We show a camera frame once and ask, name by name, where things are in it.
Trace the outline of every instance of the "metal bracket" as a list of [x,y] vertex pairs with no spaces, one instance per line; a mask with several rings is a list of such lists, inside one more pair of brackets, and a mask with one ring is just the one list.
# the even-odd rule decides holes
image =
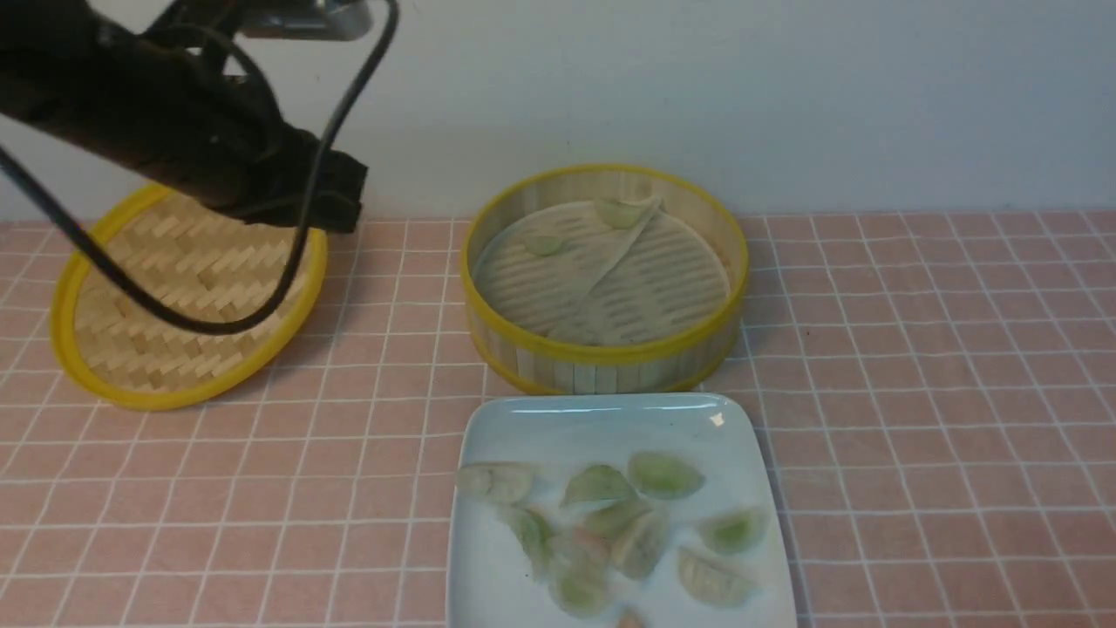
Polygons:
[[252,0],[240,32],[263,39],[353,41],[372,30],[366,0]]

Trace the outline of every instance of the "green dumpling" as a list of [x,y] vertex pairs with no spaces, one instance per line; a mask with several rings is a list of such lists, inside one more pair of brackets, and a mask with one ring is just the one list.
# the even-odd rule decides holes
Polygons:
[[632,484],[656,500],[681,500],[698,492],[705,476],[675,456],[658,452],[641,452],[628,461]]

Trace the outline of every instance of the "bamboo steamer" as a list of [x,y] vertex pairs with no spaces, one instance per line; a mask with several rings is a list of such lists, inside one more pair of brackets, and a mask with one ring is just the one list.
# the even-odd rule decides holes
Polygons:
[[[493,250],[507,249],[509,238],[519,236],[517,233],[525,224],[541,219],[540,212],[559,211],[556,205],[564,203],[573,203],[573,206],[577,201],[602,197],[624,201],[657,197],[662,210],[656,219],[661,219],[661,223],[657,226],[650,224],[648,231],[638,238],[653,239],[652,229],[673,225],[692,233],[693,239],[709,251],[713,270],[724,279],[724,289],[712,300],[709,300],[709,292],[703,292],[705,300],[695,305],[701,307],[691,307],[693,311],[701,311],[701,317],[661,338],[646,337],[631,345],[590,346],[578,344],[576,339],[556,338],[530,326],[521,327],[525,319],[513,316],[513,308],[506,299],[497,300],[493,294],[498,290],[489,287],[488,278],[491,273],[489,259],[497,254]],[[638,238],[631,249],[634,260],[627,262],[632,277],[639,276],[638,264],[644,263],[641,259],[654,259],[654,251],[644,251],[642,257],[636,254],[635,247],[652,245]],[[473,220],[461,264],[473,345],[497,374],[531,395],[686,390],[720,366],[741,329],[742,299],[748,283],[748,245],[739,223],[704,190],[644,167],[576,165],[545,172],[512,185],[489,202]]]

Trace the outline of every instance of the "black cable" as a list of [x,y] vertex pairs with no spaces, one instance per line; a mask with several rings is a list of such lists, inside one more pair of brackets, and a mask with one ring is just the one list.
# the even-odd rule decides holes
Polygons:
[[231,336],[246,332],[259,326],[275,313],[279,305],[287,298],[287,292],[290,291],[290,287],[295,282],[295,276],[298,272],[298,265],[302,258],[302,251],[306,249],[306,240],[309,234],[310,204],[317,195],[321,162],[337,138],[337,133],[348,116],[349,109],[353,108],[360,91],[364,90],[368,79],[372,78],[373,73],[376,71],[376,67],[379,66],[384,55],[386,55],[387,48],[392,45],[392,39],[395,36],[395,30],[398,27],[400,7],[397,0],[384,0],[384,2],[387,3],[388,9],[384,30],[381,32],[379,39],[376,40],[372,54],[368,55],[368,58],[360,66],[356,76],[353,77],[345,94],[334,108],[334,113],[329,116],[329,122],[326,123],[325,131],[321,133],[318,151],[315,153],[314,161],[310,164],[306,192],[301,201],[302,204],[299,207],[298,225],[296,226],[295,238],[290,247],[290,258],[287,260],[287,264],[279,276],[279,283],[267,301],[243,319],[229,322],[199,321],[167,307],[136,283],[123,268],[117,265],[113,258],[81,229],[81,225],[74,220],[58,200],[16,161],[2,145],[0,145],[0,168],[8,174],[16,186],[22,190],[39,210],[47,214],[51,222],[58,225],[66,236],[69,238],[70,242],[74,243],[75,248],[85,254],[97,270],[115,283],[128,298],[135,300],[136,303],[146,309],[151,316],[169,326],[199,335]]

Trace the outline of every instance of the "woven bamboo lid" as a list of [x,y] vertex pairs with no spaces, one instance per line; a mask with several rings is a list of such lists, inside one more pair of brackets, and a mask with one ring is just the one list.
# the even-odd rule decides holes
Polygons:
[[[93,235],[163,302],[208,321],[232,321],[275,290],[291,229],[243,224],[189,196],[153,186],[125,200]],[[278,311],[231,337],[172,328],[140,308],[74,253],[59,278],[51,337],[78,385],[129,408],[204,402],[262,368],[306,320],[325,276],[326,238],[311,232],[295,283]]]

